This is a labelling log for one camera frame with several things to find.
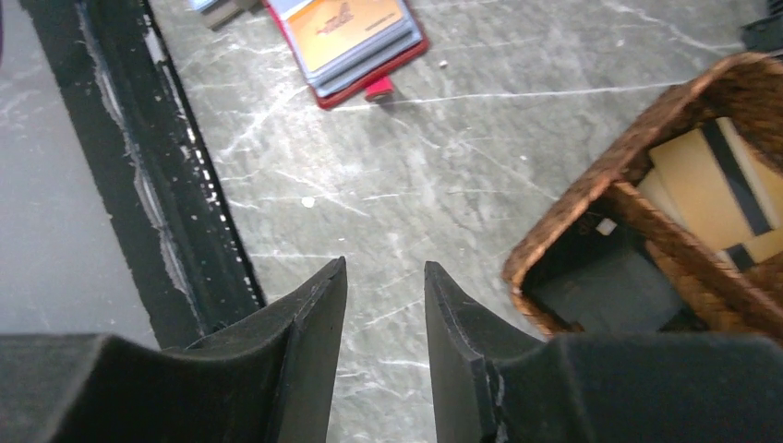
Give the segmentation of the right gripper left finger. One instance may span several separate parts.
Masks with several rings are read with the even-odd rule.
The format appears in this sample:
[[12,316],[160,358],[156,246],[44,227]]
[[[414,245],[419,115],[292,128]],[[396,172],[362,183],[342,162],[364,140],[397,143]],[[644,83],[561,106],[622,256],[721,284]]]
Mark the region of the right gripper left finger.
[[186,348],[111,334],[1,339],[5,442],[323,442],[347,298],[343,257]]

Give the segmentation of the red leather card holder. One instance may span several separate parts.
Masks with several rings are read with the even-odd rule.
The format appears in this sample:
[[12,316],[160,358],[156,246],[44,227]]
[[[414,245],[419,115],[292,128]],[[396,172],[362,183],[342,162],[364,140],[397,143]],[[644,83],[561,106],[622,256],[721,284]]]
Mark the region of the red leather card holder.
[[403,18],[374,37],[360,43],[338,59],[316,72],[306,70],[295,40],[283,23],[288,15],[311,1],[265,1],[278,30],[281,32],[298,64],[317,105],[329,110],[355,96],[365,94],[366,100],[393,93],[389,74],[425,53],[429,41],[420,22],[405,1]]

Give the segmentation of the gold VIP card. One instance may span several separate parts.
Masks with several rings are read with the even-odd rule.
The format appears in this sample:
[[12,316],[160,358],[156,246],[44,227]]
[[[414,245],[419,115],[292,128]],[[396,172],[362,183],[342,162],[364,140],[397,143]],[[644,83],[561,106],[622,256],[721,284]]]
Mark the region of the gold VIP card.
[[306,70],[316,72],[403,16],[403,7],[395,0],[318,0],[288,15],[283,23]]

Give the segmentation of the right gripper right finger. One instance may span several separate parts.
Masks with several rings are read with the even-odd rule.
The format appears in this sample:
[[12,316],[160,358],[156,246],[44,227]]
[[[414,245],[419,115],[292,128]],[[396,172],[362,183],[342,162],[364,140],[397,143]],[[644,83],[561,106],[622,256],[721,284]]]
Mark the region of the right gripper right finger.
[[440,442],[778,442],[782,350],[752,334],[540,341],[424,267]]

